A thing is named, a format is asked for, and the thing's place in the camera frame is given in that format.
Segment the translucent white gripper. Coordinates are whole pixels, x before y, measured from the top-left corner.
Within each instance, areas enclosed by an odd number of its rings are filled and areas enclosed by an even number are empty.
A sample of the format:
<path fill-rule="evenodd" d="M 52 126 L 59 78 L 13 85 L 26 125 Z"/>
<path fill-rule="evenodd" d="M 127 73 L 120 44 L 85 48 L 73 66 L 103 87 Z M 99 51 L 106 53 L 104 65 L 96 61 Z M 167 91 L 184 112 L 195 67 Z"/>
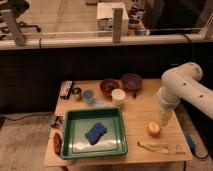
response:
<path fill-rule="evenodd" d="M 166 126 L 170 121 L 173 110 L 179 105 L 179 97 L 171 93 L 167 88 L 160 87 L 156 93 L 156 99 L 161 108 L 160 121 L 162 126 Z"/>

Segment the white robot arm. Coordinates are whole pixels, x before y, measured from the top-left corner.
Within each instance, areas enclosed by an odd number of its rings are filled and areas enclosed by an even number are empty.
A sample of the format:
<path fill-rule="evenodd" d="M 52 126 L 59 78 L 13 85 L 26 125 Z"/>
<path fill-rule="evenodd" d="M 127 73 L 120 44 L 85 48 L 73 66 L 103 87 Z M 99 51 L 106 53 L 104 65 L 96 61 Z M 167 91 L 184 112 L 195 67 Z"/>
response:
<path fill-rule="evenodd" d="M 162 126 L 169 123 L 181 99 L 189 102 L 213 120 L 213 90 L 200 83 L 202 77 L 202 68 L 194 62 L 168 69 L 162 74 L 162 86 L 156 93 Z"/>

